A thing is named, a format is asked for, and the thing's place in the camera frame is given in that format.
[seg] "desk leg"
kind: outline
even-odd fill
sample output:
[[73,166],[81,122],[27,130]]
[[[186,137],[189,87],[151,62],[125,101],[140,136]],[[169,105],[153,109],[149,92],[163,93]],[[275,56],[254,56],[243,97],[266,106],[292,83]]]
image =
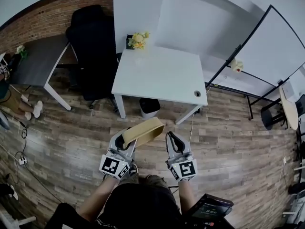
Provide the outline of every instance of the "desk leg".
[[202,107],[202,105],[194,105],[192,104],[191,107],[189,107],[185,113],[183,115],[180,116],[180,118],[178,118],[176,120],[176,125],[181,124],[183,121],[185,121],[188,117],[190,117],[195,111],[197,111],[198,109],[200,109]]
[[114,98],[115,98],[115,101],[116,101],[116,105],[118,105],[118,109],[119,109],[121,118],[125,119],[126,118],[126,113],[125,113],[125,109],[124,109],[124,103],[123,103],[122,95],[114,94]]
[[45,86],[43,87],[45,90],[47,90],[47,92],[53,97],[53,98],[55,98],[56,100],[57,100],[57,102],[59,102],[65,109],[67,109],[67,110],[71,110],[71,106],[70,105],[68,105],[67,103],[66,103],[66,101],[64,101],[63,99],[62,99],[62,97],[60,97],[59,95],[58,95],[58,93],[57,92],[55,92],[55,90],[49,85],[49,83],[46,83],[45,84]]

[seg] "gray desk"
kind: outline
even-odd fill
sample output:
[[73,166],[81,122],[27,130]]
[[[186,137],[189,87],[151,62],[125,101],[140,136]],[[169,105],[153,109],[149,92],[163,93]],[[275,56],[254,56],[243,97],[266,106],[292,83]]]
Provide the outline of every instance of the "gray desk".
[[52,36],[24,44],[28,57],[21,62],[10,83],[41,86],[64,108],[71,107],[49,85],[49,80],[69,43],[65,35]]

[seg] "white sneaker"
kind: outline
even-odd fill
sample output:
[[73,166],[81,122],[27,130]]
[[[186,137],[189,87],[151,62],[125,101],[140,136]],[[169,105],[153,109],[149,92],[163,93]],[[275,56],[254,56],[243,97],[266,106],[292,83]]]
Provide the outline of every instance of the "white sneaker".
[[15,191],[15,188],[12,185],[10,186],[10,188],[13,189],[14,193],[13,194],[9,194],[9,197],[10,198],[14,197],[16,200],[18,200],[19,198],[18,198],[18,195],[17,195],[17,193]]
[[42,108],[43,108],[43,103],[42,101],[38,101],[35,106],[34,106],[34,112],[33,112],[33,115],[35,118],[39,118],[40,114],[41,114],[41,111],[42,111]]
[[32,114],[30,112],[25,112],[24,116],[27,120],[31,120],[31,118],[32,118]]

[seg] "white table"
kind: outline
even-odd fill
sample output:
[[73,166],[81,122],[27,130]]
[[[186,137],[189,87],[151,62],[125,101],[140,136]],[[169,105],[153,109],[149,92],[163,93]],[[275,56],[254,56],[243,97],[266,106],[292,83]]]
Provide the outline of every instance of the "white table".
[[208,104],[199,56],[155,46],[124,50],[112,94],[123,119],[122,95],[191,104],[176,120],[177,125]]
[[299,116],[297,113],[296,105],[295,103],[292,103],[286,99],[283,88],[281,86],[279,87],[279,91],[287,122],[291,128],[296,131],[299,126]]

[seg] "power strip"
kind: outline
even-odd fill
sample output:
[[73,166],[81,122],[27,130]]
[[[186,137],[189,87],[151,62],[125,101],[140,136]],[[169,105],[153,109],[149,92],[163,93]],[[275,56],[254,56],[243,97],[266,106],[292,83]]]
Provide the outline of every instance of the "power strip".
[[28,163],[28,160],[26,159],[26,158],[20,158],[19,159],[19,165],[25,165],[25,164],[27,164]]

